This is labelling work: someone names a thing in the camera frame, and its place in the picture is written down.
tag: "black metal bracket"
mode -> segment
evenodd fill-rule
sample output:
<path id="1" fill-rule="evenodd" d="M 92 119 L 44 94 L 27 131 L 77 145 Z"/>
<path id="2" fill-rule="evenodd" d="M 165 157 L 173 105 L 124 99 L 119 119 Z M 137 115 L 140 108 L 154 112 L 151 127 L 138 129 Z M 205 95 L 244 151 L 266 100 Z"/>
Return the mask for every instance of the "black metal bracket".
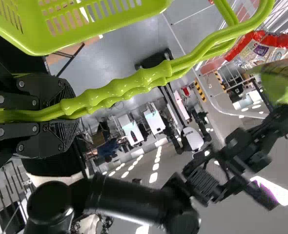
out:
<path id="1" fill-rule="evenodd" d="M 38 110 L 39 99 L 35 96 L 0 91 L 0 108 Z"/>
<path id="2" fill-rule="evenodd" d="M 79 49 L 73 55 L 70 55 L 70 54 L 67 54 L 67 53 L 64 53 L 64 52 L 60 52 L 60 51 L 57 51 L 57 52 L 53 53 L 55 55 L 63 56 L 63 57 L 66 57 L 66 58 L 70 59 L 69 61 L 67 61 L 67 63 L 64 65 L 64 67 L 62 67 L 62 69 L 57 73 L 56 77 L 60 77 L 61 76 L 61 74 L 69 66 L 69 64 L 72 62 L 72 60 L 74 60 L 76 58 L 76 56 L 84 48 L 84 46 L 85 46 L 85 44 L 82 43 L 82 45 L 79 47 Z"/>
<path id="3" fill-rule="evenodd" d="M 39 132 L 37 123 L 0 124 L 0 141 L 19 137 L 35 136 Z"/>

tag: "blue shirt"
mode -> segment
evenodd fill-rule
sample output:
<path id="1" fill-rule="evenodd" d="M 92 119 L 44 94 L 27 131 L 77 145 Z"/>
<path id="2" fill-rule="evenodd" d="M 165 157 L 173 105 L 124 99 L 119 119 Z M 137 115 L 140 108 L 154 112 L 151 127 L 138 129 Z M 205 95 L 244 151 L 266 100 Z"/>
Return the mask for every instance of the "blue shirt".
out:
<path id="1" fill-rule="evenodd" d="M 111 156 L 119 148 L 116 138 L 112 138 L 104 145 L 97 147 L 97 154 L 101 157 Z"/>

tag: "metal frame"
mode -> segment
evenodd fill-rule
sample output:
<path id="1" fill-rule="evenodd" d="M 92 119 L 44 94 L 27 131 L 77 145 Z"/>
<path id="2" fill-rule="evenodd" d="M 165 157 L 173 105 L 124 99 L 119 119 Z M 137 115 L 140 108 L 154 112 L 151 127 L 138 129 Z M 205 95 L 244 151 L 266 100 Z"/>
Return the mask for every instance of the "metal frame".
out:
<path id="1" fill-rule="evenodd" d="M 80 51 L 84 48 L 84 46 L 85 46 L 85 44 L 82 43 L 81 46 L 78 48 L 78 50 L 73 55 L 70 55 L 70 54 L 67 54 L 67 53 L 64 53 L 64 52 L 60 52 L 60 51 L 57 51 L 57 52 L 53 53 L 54 55 L 59 55 L 59 56 L 63 56 L 63 57 L 66 57 L 66 58 L 70 59 L 61 68 L 61 70 L 57 73 L 56 77 L 60 77 L 61 76 L 61 74 L 65 71 L 65 69 L 69 66 L 69 64 L 76 58 L 76 56 L 78 55 L 78 53 L 80 53 Z"/>

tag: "black cylinder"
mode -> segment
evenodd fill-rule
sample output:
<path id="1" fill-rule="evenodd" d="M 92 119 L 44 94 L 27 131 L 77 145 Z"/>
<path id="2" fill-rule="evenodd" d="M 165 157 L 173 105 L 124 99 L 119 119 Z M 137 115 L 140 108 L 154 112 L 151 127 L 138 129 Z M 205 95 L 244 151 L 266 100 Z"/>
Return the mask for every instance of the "black cylinder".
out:
<path id="1" fill-rule="evenodd" d="M 96 173 L 90 183 L 85 212 L 104 213 L 131 222 L 157 225 L 167 213 L 166 191 L 113 179 Z"/>

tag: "yellow black hazard stripe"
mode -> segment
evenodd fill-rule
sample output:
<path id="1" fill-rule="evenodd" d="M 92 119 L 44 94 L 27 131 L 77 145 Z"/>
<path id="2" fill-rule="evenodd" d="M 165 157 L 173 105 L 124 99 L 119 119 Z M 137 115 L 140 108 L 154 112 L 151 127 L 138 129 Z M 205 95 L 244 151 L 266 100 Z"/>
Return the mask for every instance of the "yellow black hazard stripe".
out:
<path id="1" fill-rule="evenodd" d="M 202 100 L 203 100 L 204 102 L 206 102 L 206 101 L 207 101 L 207 100 L 206 100 L 206 97 L 205 97 L 205 95 L 204 95 L 201 87 L 199 86 L 199 83 L 197 82 L 197 79 L 195 79 L 195 86 L 196 86 L 196 89 L 198 90 L 198 93 L 199 93 L 199 95 L 201 96 Z"/>
<path id="2" fill-rule="evenodd" d="M 223 85 L 223 82 L 222 82 L 220 74 L 217 71 L 215 71 L 214 74 L 216 75 L 216 78 L 218 79 L 219 83 L 221 84 L 222 89 L 226 93 L 226 87 Z"/>

